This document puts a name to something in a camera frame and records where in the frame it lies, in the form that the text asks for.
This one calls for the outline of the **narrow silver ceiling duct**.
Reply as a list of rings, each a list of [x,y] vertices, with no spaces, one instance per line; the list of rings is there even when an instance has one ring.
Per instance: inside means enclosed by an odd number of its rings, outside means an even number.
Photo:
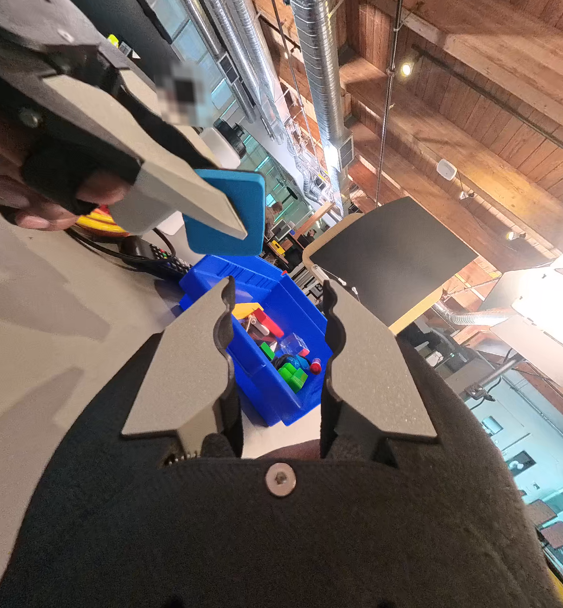
[[[182,1],[205,53],[197,60],[217,118],[228,124],[254,124],[260,117],[235,61],[212,25],[200,1]]]

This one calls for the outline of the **black wall poster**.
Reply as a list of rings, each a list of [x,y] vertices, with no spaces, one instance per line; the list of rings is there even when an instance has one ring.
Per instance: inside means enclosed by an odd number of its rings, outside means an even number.
[[[505,463],[513,477],[520,475],[537,464],[535,459],[526,451],[521,451],[514,456],[508,457]]]

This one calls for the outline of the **black remote control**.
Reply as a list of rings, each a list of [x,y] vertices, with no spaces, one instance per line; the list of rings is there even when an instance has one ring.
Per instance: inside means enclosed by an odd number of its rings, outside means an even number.
[[[193,267],[170,252],[140,237],[125,237],[118,244],[121,260],[134,270],[162,280],[179,282]]]

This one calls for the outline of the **metal light stand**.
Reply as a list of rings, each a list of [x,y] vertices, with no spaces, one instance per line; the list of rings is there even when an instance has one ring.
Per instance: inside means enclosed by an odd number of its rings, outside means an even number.
[[[471,398],[481,401],[495,401],[490,394],[487,386],[494,381],[501,379],[503,374],[507,371],[512,370],[517,364],[523,362],[525,359],[520,354],[514,354],[512,356],[506,356],[501,364],[494,368],[490,373],[481,378],[479,381],[468,385],[465,389],[460,392],[461,398]]]

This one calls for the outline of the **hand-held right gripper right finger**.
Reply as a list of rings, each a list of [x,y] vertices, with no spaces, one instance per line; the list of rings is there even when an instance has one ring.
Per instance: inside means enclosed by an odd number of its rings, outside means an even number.
[[[331,349],[321,396],[320,455],[348,437],[366,459],[389,440],[434,444],[437,431],[395,335],[337,281],[323,283],[325,341]]]

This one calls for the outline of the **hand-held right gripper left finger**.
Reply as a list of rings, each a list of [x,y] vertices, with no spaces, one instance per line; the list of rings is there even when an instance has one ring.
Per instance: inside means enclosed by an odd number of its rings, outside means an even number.
[[[176,437],[182,457],[199,457],[208,435],[236,455],[233,339],[235,282],[225,277],[164,330],[122,428],[125,438]]]

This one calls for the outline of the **large silver vented duct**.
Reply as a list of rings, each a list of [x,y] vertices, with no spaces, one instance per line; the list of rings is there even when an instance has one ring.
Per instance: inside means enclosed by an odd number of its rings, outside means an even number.
[[[353,135],[344,122],[335,29],[329,1],[291,1],[314,106],[332,195],[339,208],[349,205],[354,161]]]

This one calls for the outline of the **studio light panel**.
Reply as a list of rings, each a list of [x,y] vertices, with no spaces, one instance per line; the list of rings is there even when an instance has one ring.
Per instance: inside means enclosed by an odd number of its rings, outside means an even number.
[[[563,254],[548,266],[505,273],[479,311],[501,311],[492,333],[563,386]]]

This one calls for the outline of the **person's left hand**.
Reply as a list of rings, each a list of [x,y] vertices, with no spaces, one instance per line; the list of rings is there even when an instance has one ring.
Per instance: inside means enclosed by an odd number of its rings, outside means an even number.
[[[0,204],[11,209],[11,222],[18,227],[64,231],[79,217],[32,190],[21,176],[20,168],[34,139],[29,128],[0,115]]]

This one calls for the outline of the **wide silver ceiling duct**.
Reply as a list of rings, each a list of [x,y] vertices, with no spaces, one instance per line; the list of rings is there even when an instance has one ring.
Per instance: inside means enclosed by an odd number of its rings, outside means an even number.
[[[252,1],[205,1],[270,137],[287,145],[291,119],[270,51]]]

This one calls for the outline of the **large blue plastic bin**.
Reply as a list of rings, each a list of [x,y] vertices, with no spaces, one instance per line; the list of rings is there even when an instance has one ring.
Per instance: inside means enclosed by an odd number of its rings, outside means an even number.
[[[327,321],[292,278],[258,256],[204,256],[180,281],[185,293],[180,307],[186,310],[229,276],[234,278],[236,303],[259,303],[285,334],[297,334],[310,356],[322,363],[322,372],[309,373],[304,387],[294,393],[240,322],[233,319],[233,339],[227,352],[237,384],[267,425],[283,422],[288,426],[320,405],[324,372],[332,354],[325,341]]]

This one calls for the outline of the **green two-stud brick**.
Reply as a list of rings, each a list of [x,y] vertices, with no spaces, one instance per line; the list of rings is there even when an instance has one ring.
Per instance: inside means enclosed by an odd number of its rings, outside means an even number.
[[[296,368],[290,362],[286,362],[282,365],[278,369],[278,373],[294,394],[302,390],[308,378],[308,374],[304,369],[301,367]]]

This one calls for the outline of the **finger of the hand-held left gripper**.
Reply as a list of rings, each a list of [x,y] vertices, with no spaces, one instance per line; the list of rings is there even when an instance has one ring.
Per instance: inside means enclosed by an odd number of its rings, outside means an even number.
[[[43,84],[70,111],[64,117],[113,147],[114,153],[93,152],[104,170],[133,180],[111,208],[113,219],[127,232],[142,235],[180,212],[231,237],[247,237],[227,196],[153,140],[110,94],[68,75],[44,78]]]
[[[118,102],[157,144],[193,169],[215,169],[216,157],[192,126],[172,125],[160,115],[155,90],[133,71],[120,71]]]

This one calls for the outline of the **light blue foam block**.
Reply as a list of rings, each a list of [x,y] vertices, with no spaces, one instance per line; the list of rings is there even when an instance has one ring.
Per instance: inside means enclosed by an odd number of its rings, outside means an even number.
[[[266,193],[264,177],[257,172],[196,169],[210,186],[226,195],[236,210],[247,236],[239,239],[185,216],[188,246],[195,254],[260,256],[265,232]]]

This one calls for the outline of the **red block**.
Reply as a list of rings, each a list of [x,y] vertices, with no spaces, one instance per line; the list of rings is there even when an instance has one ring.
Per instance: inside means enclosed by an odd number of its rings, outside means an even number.
[[[275,323],[268,314],[266,314],[263,311],[256,311],[254,314],[252,314],[255,318],[255,321],[257,323],[257,327],[262,330],[262,329],[266,329],[266,332],[264,333],[265,335],[270,335],[272,334],[273,336],[275,336],[276,338],[283,338],[284,331],[279,327],[279,325],[277,323]]]

